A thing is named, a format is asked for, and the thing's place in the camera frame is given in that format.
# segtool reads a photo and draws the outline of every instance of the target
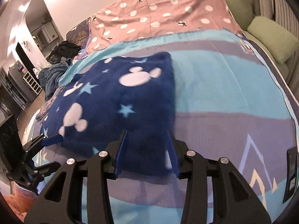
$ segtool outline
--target doorway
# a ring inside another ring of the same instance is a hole
[[[33,68],[34,65],[32,64],[32,62],[30,61],[30,59],[28,58],[28,56],[26,55],[25,51],[23,50],[22,46],[20,45],[20,43],[18,42],[17,46],[16,46],[16,52],[18,54],[18,56],[20,57],[23,65],[26,67],[27,71],[31,74],[31,76],[38,82],[38,84],[40,85],[39,80],[36,78]]]

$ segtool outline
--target purple stripe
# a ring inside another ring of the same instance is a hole
[[[287,175],[286,152],[296,146],[295,126],[292,119],[264,119],[246,114],[225,113],[177,113],[175,135],[206,158],[218,160],[228,157],[238,168],[247,144],[248,134],[255,142],[260,156],[252,147],[243,169],[247,182],[251,181],[253,169],[261,177],[265,191]],[[177,180],[172,174],[164,178],[153,178],[132,173],[123,173],[117,181],[108,182],[109,194],[119,200],[141,205],[183,208],[186,181]],[[261,195],[256,184],[254,191]],[[212,193],[208,185],[208,195]]]
[[[130,57],[143,57],[146,55],[152,55],[163,51],[178,51],[178,50],[207,50],[213,52],[219,52],[224,55],[235,55],[242,59],[254,61],[255,63],[262,65],[260,60],[255,56],[253,52],[247,51],[241,44],[237,42],[227,41],[210,41],[210,40],[196,40],[196,41],[180,41],[173,42],[158,46],[146,47],[140,50],[135,50],[123,56]]]

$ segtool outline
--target green pillow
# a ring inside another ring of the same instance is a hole
[[[247,31],[262,42],[280,64],[285,63],[299,46],[294,35],[266,17],[255,17]]]
[[[236,22],[247,30],[253,19],[252,6],[249,0],[225,0]]]

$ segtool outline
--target black device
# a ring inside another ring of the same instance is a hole
[[[40,135],[22,146],[18,135],[16,119],[13,115],[0,125],[0,158],[6,168],[8,179],[14,180],[22,188],[37,194],[37,185],[60,168],[58,162],[51,162],[39,167],[34,166],[32,158],[44,148],[46,144],[57,143],[62,140],[61,135],[47,138]]]

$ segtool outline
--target light blue star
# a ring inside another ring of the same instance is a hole
[[[97,153],[100,152],[100,151],[99,151],[97,148],[95,148],[95,147],[92,147],[92,151],[93,151],[94,154],[97,154]]]
[[[127,105],[127,106],[124,106],[124,105],[121,105],[121,109],[118,111],[119,114],[123,114],[123,116],[125,118],[128,118],[128,115],[130,113],[136,113],[135,111],[132,110],[132,105]]]
[[[44,136],[47,137],[47,138],[48,138],[48,129],[49,129],[49,128],[44,129]]]
[[[135,60],[132,61],[131,63],[145,63],[147,61],[147,58],[144,58],[143,60]]]
[[[79,95],[82,93],[86,92],[91,94],[92,93],[92,88],[96,87],[97,85],[90,85],[90,82],[88,82],[84,87],[80,89]]]

